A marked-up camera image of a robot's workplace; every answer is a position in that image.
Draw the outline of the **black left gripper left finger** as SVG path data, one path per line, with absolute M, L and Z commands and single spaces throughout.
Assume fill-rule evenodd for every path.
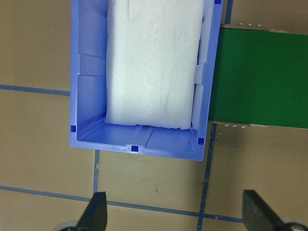
M 77 223 L 81 231 L 104 231 L 107 226 L 107 200 L 105 192 L 96 192 Z

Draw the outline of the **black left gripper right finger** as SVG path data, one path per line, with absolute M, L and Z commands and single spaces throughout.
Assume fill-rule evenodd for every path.
M 254 190 L 244 190 L 242 219 L 248 231 L 278 231 L 283 226 L 280 217 Z

